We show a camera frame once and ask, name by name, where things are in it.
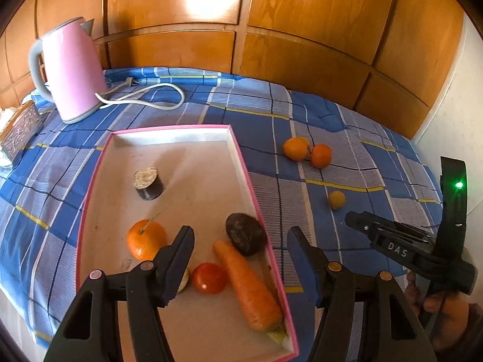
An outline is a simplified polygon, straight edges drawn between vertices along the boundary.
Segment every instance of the kettle base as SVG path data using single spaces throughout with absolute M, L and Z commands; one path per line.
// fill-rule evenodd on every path
M 68 120 L 62 119 L 62 121 L 64 122 L 64 124 L 75 124 L 76 122 L 82 121 L 84 118 L 89 117 L 92 113 L 94 113 L 96 110 L 98 110 L 99 107 L 101 107 L 101 106 L 102 106 L 102 102 L 99 102 L 93 108 L 91 108 L 90 110 L 86 111 L 85 113 L 82 113 L 78 117 L 75 117 L 75 118 L 72 118 L 72 119 L 68 119 Z

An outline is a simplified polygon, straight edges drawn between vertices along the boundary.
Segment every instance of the black device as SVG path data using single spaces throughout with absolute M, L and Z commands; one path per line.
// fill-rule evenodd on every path
M 345 362 L 354 303 L 364 303 L 358 362 L 436 362 L 428 337 L 394 277 L 353 274 L 292 227 L 287 246 L 308 299 L 324 312 L 307 362 Z
M 468 198 L 465 163 L 441 157 L 440 185 L 443 217 L 437 235 L 369 212 L 348 212 L 345 223 L 367 235 L 375 250 L 429 280 L 424 295 L 439 291 L 460 291 L 470 295 L 477 269 L 462 257 Z M 426 327 L 429 316 L 422 313 L 420 320 Z
M 193 229 L 183 226 L 153 261 L 115 275 L 92 271 L 67 310 L 44 362 L 122 362 L 118 301 L 127 301 L 136 360 L 174 362 L 158 307 L 176 296 L 194 245 Z

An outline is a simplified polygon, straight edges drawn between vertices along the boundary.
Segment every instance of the white power cord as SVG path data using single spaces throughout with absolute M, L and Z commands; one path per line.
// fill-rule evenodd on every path
M 146 87 L 146 88 L 141 88 L 140 90 L 134 91 L 133 93 L 129 93 L 127 95 L 121 96 L 120 98 L 118 98 L 114 101 L 109 101 L 107 99 L 104 99 L 101 96 L 101 95 L 107 95 L 107 94 L 113 93 L 114 91 L 116 91 L 117 89 L 119 89 L 123 86 L 130 86 L 130 85 L 132 85 L 132 78 L 127 78 L 125 82 L 111 88 L 109 91 L 106 91 L 106 92 L 100 93 L 100 94 L 96 93 L 97 99 L 100 100 L 101 102 L 105 103 L 105 105 L 101 106 L 101 109 L 112 106 L 112 105 L 122 105 L 122 104 L 125 104 L 125 103 L 136 103 L 137 105 L 154 107 L 154 108 L 160 109 L 160 110 L 174 110 L 174 109 L 177 109 L 179 106 L 181 106 L 184 103 L 183 90 L 181 88 L 179 88 L 178 86 L 175 86 L 174 84 L 171 84 L 171 83 L 158 83 L 158 84 L 154 84 L 152 86 Z M 161 106 L 161 105 L 154 105 L 153 103 L 146 102 L 146 101 L 140 101 L 138 99 L 128 99 L 130 96 L 134 96 L 134 95 L 137 95 L 137 94 L 139 94 L 141 96 L 142 93 L 144 93 L 144 92 L 146 92 L 150 89 L 153 89 L 155 87 L 162 87 L 162 86 L 172 87 L 175 90 L 177 90 L 178 93 L 181 95 L 181 100 L 179 101 L 179 103 L 177 103 L 174 106 Z

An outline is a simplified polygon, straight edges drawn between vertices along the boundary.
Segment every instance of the tissue box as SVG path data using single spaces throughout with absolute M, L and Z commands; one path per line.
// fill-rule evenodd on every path
M 42 128 L 43 122 L 32 101 L 22 104 L 0 133 L 0 167 L 13 168 L 25 146 Z

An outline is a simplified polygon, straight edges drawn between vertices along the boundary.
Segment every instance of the kettle lid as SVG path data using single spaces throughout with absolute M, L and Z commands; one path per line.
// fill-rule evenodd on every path
M 65 22 L 63 22 L 63 23 L 59 24 L 58 26 L 54 27 L 52 30 L 47 31 L 40 38 L 46 37 L 47 35 L 52 34 L 55 30 L 59 30 L 59 28 L 62 28 L 64 26 L 66 26 L 67 24 L 72 23 L 73 21 L 76 21 L 76 20 L 79 20 L 79 19 L 83 19 L 83 17 L 77 16 L 77 17 L 74 17 L 73 19 L 66 20 Z

